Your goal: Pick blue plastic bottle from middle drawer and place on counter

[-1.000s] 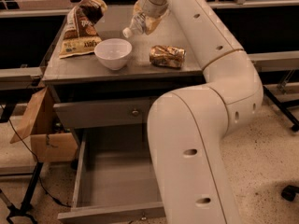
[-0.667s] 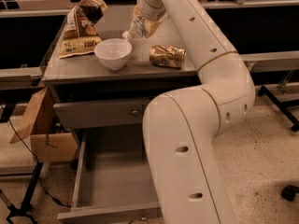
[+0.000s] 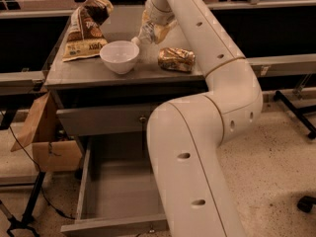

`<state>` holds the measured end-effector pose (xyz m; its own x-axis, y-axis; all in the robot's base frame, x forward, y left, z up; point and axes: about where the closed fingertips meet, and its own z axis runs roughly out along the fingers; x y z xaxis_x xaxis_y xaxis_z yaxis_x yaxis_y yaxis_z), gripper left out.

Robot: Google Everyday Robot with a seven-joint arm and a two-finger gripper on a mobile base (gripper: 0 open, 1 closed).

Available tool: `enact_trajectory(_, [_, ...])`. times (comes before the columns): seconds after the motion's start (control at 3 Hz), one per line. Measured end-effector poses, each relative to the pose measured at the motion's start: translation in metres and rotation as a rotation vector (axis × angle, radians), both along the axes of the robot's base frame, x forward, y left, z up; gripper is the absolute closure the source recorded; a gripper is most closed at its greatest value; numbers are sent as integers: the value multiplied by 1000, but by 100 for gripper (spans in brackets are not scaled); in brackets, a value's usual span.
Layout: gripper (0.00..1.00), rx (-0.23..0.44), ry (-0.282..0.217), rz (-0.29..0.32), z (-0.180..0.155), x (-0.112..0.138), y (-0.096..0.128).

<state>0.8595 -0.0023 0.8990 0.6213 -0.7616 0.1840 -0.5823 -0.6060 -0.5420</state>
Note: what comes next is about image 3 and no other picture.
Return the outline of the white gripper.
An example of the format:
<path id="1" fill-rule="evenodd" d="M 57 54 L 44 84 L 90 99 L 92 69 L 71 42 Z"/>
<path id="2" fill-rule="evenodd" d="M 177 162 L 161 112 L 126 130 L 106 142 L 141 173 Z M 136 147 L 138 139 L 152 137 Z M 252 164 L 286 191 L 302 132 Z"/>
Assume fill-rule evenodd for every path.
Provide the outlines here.
<path id="1" fill-rule="evenodd" d="M 154 26 L 154 42 L 156 44 L 162 42 L 167 34 L 178 25 L 178 22 L 174 18 L 174 13 L 167 0 L 146 1 L 145 10 L 142 13 L 142 24 L 150 20 L 154 24 L 158 24 Z"/>

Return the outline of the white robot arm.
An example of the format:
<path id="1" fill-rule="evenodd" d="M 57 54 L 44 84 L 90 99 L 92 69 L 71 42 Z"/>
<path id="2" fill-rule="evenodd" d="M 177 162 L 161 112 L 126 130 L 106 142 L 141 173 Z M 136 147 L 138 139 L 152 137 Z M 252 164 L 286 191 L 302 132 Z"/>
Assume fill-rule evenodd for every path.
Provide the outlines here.
<path id="1" fill-rule="evenodd" d="M 260 116 L 258 79 L 202 0 L 148 0 L 146 7 L 156 23 L 176 17 L 208 88 L 160 105 L 148 121 L 149 156 L 171 235 L 246 237 L 216 150 Z"/>

